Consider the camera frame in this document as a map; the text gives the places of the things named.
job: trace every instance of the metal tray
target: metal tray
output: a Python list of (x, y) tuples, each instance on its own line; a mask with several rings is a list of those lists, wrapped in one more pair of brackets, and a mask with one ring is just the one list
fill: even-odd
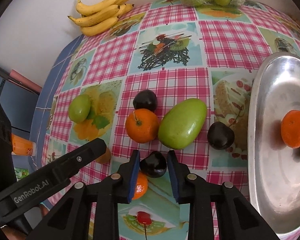
[(251, 204), (280, 238), (300, 229), (300, 148), (287, 147), (280, 123), (300, 110), (300, 58), (274, 53), (253, 83), (248, 124)]

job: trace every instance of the table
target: table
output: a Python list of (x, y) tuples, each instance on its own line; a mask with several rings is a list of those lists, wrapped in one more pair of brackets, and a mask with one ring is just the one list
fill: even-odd
[[(100, 137), (112, 152), (110, 164), (92, 162), (71, 179), (71, 185), (49, 198), (55, 204), (76, 182), (96, 183), (126, 162), (133, 149), (141, 158), (151, 151), (167, 153), (157, 139), (138, 144), (126, 134), (124, 123), (133, 110), (134, 96), (151, 89), (158, 98), (159, 119), (175, 104), (199, 98), (207, 119), (188, 147), (176, 151), (180, 162), (208, 182), (231, 181), (249, 198), (247, 125), (251, 87), (262, 61), (271, 53), (289, 51), (300, 56), (300, 28), (273, 8), (246, 1), (241, 8), (204, 6), (186, 8), (178, 0), (164, 0), (135, 8), (109, 31), (79, 36), (57, 58), (39, 97), (30, 139), (37, 142), (31, 168), (46, 163)], [(67, 109), (79, 94), (92, 99), (94, 115), (73, 124)], [(235, 133), (234, 144), (216, 151), (207, 143), (207, 131), (221, 121)], [(175, 203), (169, 175), (149, 179), (149, 189), (130, 205), (119, 205), (122, 239), (145, 239), (135, 215), (151, 215), (152, 239), (185, 239), (189, 206)], [(93, 228), (92, 210), (90, 229)], [(218, 224), (213, 208), (214, 230)], [(296, 239), (295, 232), (288, 240)]]

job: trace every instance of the black plum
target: black plum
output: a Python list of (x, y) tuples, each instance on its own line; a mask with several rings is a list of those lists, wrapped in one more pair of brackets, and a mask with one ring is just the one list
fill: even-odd
[(140, 170), (150, 178), (160, 178), (167, 171), (167, 161), (162, 153), (154, 151), (140, 161)]
[(208, 143), (213, 149), (225, 150), (234, 142), (234, 132), (222, 122), (214, 122), (208, 130)]
[(158, 100), (155, 93), (149, 89), (139, 92), (133, 99), (134, 109), (146, 108), (152, 112), (157, 108)]

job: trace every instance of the green mango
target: green mango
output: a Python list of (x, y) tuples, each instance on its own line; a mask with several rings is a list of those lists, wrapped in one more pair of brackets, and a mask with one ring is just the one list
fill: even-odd
[(176, 104), (163, 117), (158, 138), (168, 148), (181, 150), (198, 136), (207, 117), (206, 104), (197, 98), (189, 98)]
[(91, 108), (89, 95), (82, 94), (72, 100), (68, 108), (68, 116), (75, 123), (83, 122), (88, 116)]

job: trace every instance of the white wall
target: white wall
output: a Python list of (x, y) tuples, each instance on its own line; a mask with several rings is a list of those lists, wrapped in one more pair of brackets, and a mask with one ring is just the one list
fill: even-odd
[[(78, 16), (76, 0), (13, 0), (0, 18), (0, 66), (16, 70), (36, 84), (45, 79), (61, 50), (80, 35), (67, 18)], [(82, 0), (94, 4), (101, 0)], [(131, 0), (136, 5), (156, 0)], [(300, 15), (292, 0), (255, 0)]]

